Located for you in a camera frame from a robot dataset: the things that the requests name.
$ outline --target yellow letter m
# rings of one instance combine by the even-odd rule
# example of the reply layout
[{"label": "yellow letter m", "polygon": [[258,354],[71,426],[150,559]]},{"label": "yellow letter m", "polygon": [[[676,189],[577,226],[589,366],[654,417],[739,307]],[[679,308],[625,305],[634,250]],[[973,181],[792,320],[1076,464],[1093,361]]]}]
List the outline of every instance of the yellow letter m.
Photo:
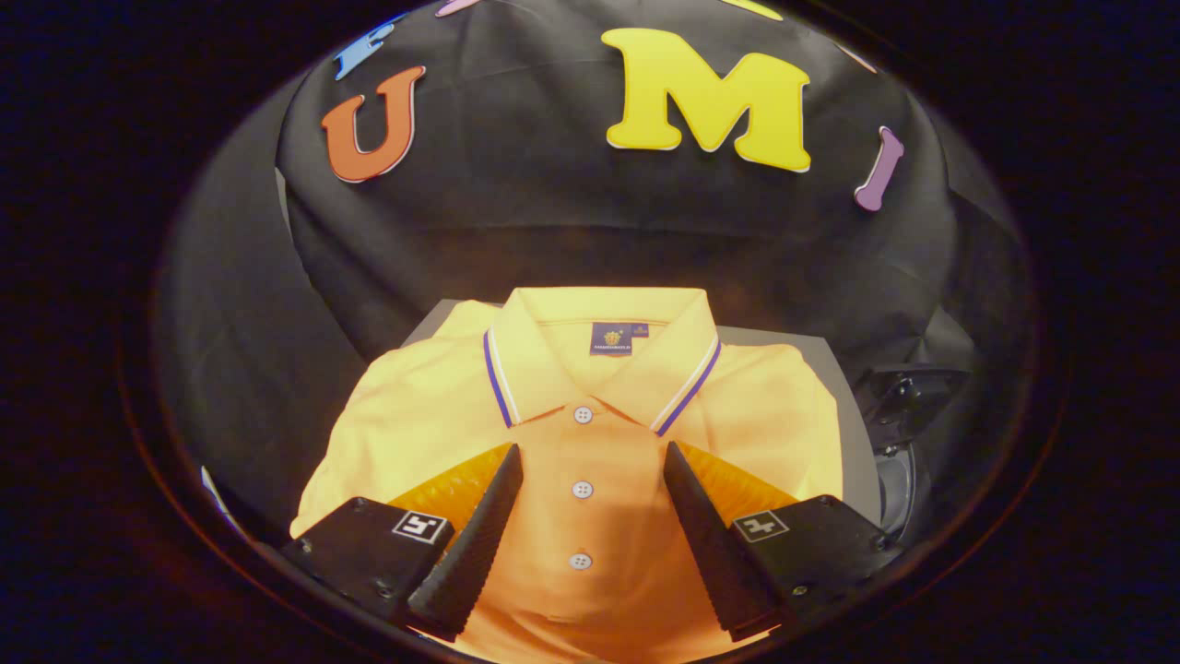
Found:
[{"label": "yellow letter m", "polygon": [[668,96],[676,101],[701,149],[714,151],[749,109],[749,129],[734,140],[742,158],[804,172],[802,88],[799,67],[762,53],[746,54],[723,79],[678,34],[628,27],[603,33],[623,52],[623,121],[607,130],[615,147],[671,150],[680,130],[668,124]]}]

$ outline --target orange letter u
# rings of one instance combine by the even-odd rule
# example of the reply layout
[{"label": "orange letter u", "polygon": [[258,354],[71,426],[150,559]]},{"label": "orange letter u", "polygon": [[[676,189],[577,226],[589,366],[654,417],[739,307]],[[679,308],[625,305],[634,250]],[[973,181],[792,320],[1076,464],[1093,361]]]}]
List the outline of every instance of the orange letter u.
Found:
[{"label": "orange letter u", "polygon": [[363,182],[389,170],[409,151],[414,139],[414,81],[426,73],[417,66],[387,78],[376,86],[385,97],[385,142],[372,152],[361,151],[356,143],[356,109],[365,103],[359,94],[328,111],[323,129],[328,134],[328,163],[345,182]]}]

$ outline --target black fabric backdrop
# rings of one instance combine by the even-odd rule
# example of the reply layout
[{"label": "black fabric backdrop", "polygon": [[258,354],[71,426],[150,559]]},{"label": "black fabric backdrop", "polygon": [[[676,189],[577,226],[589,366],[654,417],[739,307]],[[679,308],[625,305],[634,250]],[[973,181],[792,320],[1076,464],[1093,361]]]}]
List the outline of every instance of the black fabric backdrop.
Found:
[{"label": "black fabric backdrop", "polygon": [[[676,32],[719,74],[752,51],[807,71],[811,170],[738,156],[746,119],[706,152],[674,104],[676,150],[608,145],[623,72],[599,37],[620,26]],[[323,114],[366,94],[358,139],[379,144],[373,90],[418,64],[407,157],[367,182],[336,178]],[[503,301],[517,285],[703,287],[719,323],[824,337],[850,382],[880,363],[972,370],[922,446],[945,500],[923,506],[936,525],[998,459],[989,434],[1015,408],[1032,324],[1011,212],[944,118],[830,38],[716,0],[485,2],[444,20],[412,13],[337,71],[322,58],[229,139],[159,278],[157,354],[178,433],[266,539],[283,538],[363,367],[439,298]],[[852,191],[881,125],[906,153],[867,212]]]}]

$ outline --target gray surface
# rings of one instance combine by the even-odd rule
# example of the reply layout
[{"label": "gray surface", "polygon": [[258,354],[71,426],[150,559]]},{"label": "gray surface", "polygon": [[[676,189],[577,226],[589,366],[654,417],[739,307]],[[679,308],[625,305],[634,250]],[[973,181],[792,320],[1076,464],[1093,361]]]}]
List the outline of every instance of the gray surface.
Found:
[{"label": "gray surface", "polygon": [[[440,300],[438,304],[401,344],[407,347],[414,342],[428,340],[434,335],[451,309],[461,300]],[[832,349],[821,337],[804,337],[787,335],[786,331],[763,331],[745,327],[717,326],[717,336],[723,344],[738,347],[769,347],[789,344],[802,354],[804,361],[812,368],[827,392],[835,397],[837,418],[840,425],[840,449],[844,466],[844,502],[859,512],[874,525],[880,524],[880,487],[877,480],[877,462],[872,447],[868,445],[868,433],[860,419],[852,389],[844,379],[840,366],[832,355]]]}]

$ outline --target white button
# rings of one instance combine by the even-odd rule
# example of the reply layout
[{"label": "white button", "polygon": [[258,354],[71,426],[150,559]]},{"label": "white button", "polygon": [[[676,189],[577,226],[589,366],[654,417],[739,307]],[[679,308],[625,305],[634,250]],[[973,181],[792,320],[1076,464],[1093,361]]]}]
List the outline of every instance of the white button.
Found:
[{"label": "white button", "polygon": [[590,560],[590,557],[584,553],[575,553],[570,557],[570,567],[575,570],[586,570],[591,565],[594,565],[594,560]]},{"label": "white button", "polygon": [[594,485],[590,482],[577,482],[573,485],[573,495],[585,500],[594,495]]}]

